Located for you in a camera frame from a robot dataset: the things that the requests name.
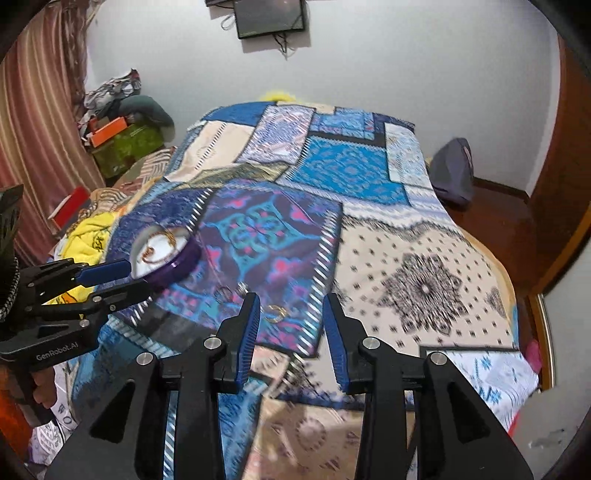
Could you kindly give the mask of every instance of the gold bracelet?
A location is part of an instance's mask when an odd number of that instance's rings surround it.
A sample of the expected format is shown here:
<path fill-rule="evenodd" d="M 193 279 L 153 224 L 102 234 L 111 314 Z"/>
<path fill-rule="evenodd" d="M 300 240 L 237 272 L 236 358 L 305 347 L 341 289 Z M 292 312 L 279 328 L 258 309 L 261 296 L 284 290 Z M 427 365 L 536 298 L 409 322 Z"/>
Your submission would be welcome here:
<path fill-rule="evenodd" d="M 142 253 L 142 257 L 141 257 L 142 262 L 149 264 L 149 265 L 153 265 L 153 264 L 161 263 L 161 262 L 167 262 L 168 260 L 172 259 L 172 257 L 177 252 L 177 239 L 172 234 L 172 232 L 168 229 L 164 229 L 162 232 L 152 233 L 152 235 L 150 235 L 148 237 L 148 239 L 146 240 L 146 244 L 150 240 L 152 240 L 155 236 L 159 236 L 159 235 L 166 236 L 166 238 L 168 239 L 168 244 L 171 246 L 171 248 L 173 250 L 164 258 L 160 258 L 158 260 L 148 260 L 148 257 L 151 257 L 152 255 L 154 255 L 154 247 L 148 246 L 148 248 L 146 248 L 146 250 Z"/>

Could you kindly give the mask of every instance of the gray bag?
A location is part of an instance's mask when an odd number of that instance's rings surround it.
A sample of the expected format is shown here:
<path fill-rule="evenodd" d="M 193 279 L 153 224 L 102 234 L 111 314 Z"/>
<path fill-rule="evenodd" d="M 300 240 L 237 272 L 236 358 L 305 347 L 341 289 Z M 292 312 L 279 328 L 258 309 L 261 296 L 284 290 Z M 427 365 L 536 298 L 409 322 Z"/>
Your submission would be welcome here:
<path fill-rule="evenodd" d="M 437 197 L 467 207 L 474 197 L 474 166 L 468 140 L 454 138 L 435 154 L 429 179 Z"/>

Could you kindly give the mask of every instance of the baseboard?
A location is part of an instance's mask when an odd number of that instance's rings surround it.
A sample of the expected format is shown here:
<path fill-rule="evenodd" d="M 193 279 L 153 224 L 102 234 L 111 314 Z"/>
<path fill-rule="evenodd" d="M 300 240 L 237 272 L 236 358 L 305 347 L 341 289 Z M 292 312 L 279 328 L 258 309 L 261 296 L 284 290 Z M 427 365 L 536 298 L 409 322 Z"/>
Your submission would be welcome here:
<path fill-rule="evenodd" d="M 520 190 L 514 187 L 509 187 L 507 185 L 502 185 L 495 181 L 479 179 L 477 177 L 474 177 L 474 185 L 480 187 L 481 189 L 493 190 L 495 192 L 511 195 L 512 197 L 517 197 L 523 200 L 525 203 L 529 202 L 530 200 L 530 196 L 527 195 L 527 192 L 525 190 Z"/>

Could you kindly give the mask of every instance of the striped curtain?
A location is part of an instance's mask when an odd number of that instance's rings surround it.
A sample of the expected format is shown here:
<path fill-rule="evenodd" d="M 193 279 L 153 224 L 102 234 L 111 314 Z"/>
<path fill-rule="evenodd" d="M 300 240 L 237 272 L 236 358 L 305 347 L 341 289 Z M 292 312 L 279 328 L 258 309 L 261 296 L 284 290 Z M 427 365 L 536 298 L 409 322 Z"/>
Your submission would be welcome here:
<path fill-rule="evenodd" d="M 57 205 L 78 186 L 105 186 L 76 128 L 88 3 L 47 5 L 0 64 L 0 184 L 24 184 L 15 247 L 28 264 L 45 262 L 57 241 L 47 220 Z"/>

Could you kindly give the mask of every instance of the blue patterned blanket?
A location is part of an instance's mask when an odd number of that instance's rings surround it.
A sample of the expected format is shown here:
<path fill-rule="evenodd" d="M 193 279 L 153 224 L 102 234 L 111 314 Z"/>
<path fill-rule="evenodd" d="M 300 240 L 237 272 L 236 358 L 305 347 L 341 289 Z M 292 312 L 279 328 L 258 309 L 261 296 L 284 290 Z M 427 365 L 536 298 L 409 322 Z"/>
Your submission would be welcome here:
<path fill-rule="evenodd" d="M 112 315 L 99 349 L 69 362 L 68 407 L 84 419 L 140 352 L 184 351 L 255 291 L 262 317 L 251 379 L 239 395 L 219 398 L 228 480 L 352 477 L 335 452 L 347 446 L 356 455 L 358 416 L 344 412 L 361 409 L 363 398 L 343 395 L 332 373 L 320 317 L 330 291 L 369 334 L 403 353 L 465 346 L 487 357 L 487 349 L 515 348 L 495 269 L 437 200 L 410 122 L 320 105 L 219 108 L 189 129 L 165 176 L 136 200 L 113 226 L 106 260 L 129 258 L 145 225 L 172 228 L 191 216 L 203 255 L 148 306 Z M 537 378 L 520 354 L 506 354 L 522 375 L 502 377 L 482 397 L 509 426 Z M 476 388 L 480 377 L 471 381 Z M 276 448 L 261 449 L 269 432 L 259 419 L 276 409 L 284 418 L 271 429 Z M 173 396 L 165 478 L 173 477 L 175 412 Z M 340 440 L 337 431 L 348 433 Z"/>

